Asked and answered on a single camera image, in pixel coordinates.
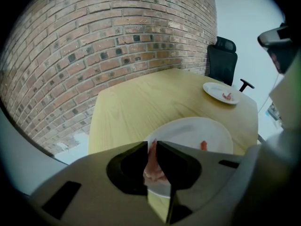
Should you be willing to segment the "metal shelf rack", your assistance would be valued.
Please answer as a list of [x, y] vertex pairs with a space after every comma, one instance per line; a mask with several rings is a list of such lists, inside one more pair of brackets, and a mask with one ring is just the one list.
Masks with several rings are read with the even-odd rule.
[[272, 122], [277, 129], [282, 127], [282, 119], [274, 103], [271, 103], [271, 105], [268, 107], [266, 115], [272, 119]]

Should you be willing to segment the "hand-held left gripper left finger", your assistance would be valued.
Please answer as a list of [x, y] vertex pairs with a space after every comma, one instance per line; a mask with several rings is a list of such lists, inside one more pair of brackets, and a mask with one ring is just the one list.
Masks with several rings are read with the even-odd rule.
[[164, 226], [147, 200], [147, 142], [76, 160], [30, 196], [50, 226]]

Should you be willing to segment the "black high-back office chair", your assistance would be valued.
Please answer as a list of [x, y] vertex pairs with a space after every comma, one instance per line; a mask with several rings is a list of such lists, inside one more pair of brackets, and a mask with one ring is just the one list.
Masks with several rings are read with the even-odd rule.
[[214, 45], [207, 47], [206, 76], [232, 86], [238, 60], [236, 44], [226, 38], [217, 37]]

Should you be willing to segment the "white plate with shrimp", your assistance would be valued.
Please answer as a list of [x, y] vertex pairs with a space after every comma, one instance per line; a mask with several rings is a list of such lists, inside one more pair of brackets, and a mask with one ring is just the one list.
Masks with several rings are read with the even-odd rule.
[[[203, 84], [203, 90], [211, 97], [213, 97], [223, 103], [229, 104], [229, 105], [237, 105], [240, 102], [240, 97], [239, 97], [238, 91], [236, 91], [232, 87], [226, 86], [224, 84], [219, 84], [219, 83], [215, 83], [215, 82], [207, 82], [207, 83]], [[222, 97], [223, 93], [225, 93], [225, 94], [232, 93], [235, 97], [235, 101], [233, 101], [233, 102], [226, 101]]]

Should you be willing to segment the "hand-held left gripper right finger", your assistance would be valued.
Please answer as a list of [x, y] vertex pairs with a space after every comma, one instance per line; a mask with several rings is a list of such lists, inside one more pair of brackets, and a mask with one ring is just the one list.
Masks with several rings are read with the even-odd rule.
[[258, 154], [213, 153], [171, 142], [157, 143], [157, 160], [171, 184], [167, 223], [232, 225]]

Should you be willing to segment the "large white plate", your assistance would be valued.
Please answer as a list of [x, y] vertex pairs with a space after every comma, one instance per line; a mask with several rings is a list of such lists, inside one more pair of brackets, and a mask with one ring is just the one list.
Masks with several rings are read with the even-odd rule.
[[174, 143], [180, 148], [185, 146], [195, 152], [201, 150], [201, 143], [205, 141], [207, 152], [234, 153], [228, 130], [221, 123], [205, 117], [182, 118], [159, 127], [145, 139], [148, 142], [148, 155], [155, 140]]

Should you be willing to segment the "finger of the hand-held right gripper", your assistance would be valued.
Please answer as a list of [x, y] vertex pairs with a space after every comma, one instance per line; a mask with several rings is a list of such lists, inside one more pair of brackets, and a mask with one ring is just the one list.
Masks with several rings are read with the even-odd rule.
[[297, 53], [297, 46], [292, 40], [290, 27], [280, 25], [278, 28], [263, 32], [257, 40], [267, 51], [278, 73], [285, 74]]

